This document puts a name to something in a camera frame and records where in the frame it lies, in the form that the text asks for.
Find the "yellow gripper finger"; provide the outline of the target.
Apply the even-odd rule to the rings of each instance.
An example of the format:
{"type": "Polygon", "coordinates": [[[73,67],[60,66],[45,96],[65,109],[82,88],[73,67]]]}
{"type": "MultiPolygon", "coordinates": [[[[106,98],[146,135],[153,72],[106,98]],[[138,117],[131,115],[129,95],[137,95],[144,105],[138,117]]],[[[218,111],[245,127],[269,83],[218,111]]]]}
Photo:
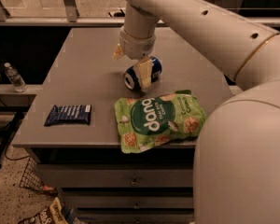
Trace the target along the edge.
{"type": "Polygon", "coordinates": [[[135,71],[143,91],[147,90],[151,85],[152,64],[153,62],[149,57],[143,58],[136,64],[135,71]]]}
{"type": "Polygon", "coordinates": [[[114,60],[120,59],[124,55],[124,50],[120,44],[117,44],[113,52],[112,58],[114,60]]]}

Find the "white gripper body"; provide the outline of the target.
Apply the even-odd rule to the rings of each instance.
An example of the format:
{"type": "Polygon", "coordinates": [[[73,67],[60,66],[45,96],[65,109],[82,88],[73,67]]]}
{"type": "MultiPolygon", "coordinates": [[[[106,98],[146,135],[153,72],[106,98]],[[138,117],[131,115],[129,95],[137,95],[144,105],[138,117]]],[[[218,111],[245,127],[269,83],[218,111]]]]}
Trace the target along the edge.
{"type": "Polygon", "coordinates": [[[119,45],[123,54],[132,60],[141,60],[148,56],[154,48],[155,40],[154,35],[149,38],[134,38],[124,30],[124,27],[119,30],[119,45]]]}

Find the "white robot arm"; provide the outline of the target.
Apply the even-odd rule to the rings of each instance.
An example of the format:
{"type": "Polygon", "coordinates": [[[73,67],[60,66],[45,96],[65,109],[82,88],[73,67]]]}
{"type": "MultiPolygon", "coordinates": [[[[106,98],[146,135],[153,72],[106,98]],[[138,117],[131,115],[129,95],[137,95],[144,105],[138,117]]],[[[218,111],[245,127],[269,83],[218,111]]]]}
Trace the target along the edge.
{"type": "Polygon", "coordinates": [[[125,1],[125,55],[147,56],[163,21],[241,89],[200,131],[195,224],[280,224],[280,33],[204,0],[125,1]]]}

